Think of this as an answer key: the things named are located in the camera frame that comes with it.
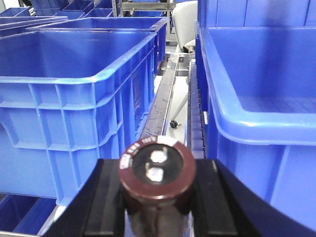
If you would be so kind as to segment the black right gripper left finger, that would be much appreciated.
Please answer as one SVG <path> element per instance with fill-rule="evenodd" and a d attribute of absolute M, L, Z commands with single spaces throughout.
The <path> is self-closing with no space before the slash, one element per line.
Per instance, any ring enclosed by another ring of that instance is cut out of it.
<path fill-rule="evenodd" d="M 119 160 L 99 159 L 89 179 L 45 237 L 122 237 L 125 206 Z"/>

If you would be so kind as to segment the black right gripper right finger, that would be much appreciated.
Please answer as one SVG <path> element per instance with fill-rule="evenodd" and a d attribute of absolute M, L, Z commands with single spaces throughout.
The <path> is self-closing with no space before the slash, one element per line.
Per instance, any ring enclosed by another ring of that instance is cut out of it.
<path fill-rule="evenodd" d="M 192 214 L 197 237 L 314 237 L 247 188 L 220 161 L 198 159 Z"/>

